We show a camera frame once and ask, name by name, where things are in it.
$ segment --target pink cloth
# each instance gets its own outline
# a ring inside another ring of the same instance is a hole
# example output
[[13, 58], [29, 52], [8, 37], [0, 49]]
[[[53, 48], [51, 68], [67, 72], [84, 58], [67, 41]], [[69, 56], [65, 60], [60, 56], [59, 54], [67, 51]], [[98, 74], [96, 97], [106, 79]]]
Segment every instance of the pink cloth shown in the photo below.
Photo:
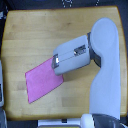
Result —
[[56, 76], [51, 64], [52, 58], [25, 73], [29, 103], [46, 95], [63, 83], [63, 76]]

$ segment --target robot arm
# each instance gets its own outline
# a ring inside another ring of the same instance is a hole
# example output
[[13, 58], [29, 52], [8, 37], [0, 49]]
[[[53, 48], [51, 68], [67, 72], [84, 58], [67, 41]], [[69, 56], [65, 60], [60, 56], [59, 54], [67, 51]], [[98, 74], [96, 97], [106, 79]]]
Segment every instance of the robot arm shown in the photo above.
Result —
[[119, 123], [121, 101], [119, 37], [113, 21], [108, 18], [99, 19], [93, 25], [88, 39], [86, 36], [81, 36], [61, 44], [54, 50], [53, 56], [52, 68], [56, 75], [88, 65], [91, 59], [97, 64], [99, 62], [101, 66], [91, 84], [90, 114], [82, 116], [81, 126], [94, 128], [95, 122], [95, 127], [99, 127], [99, 124], [103, 127], [101, 119], [104, 119], [106, 127], [113, 126], [112, 122], [115, 122], [116, 127], [123, 127]]

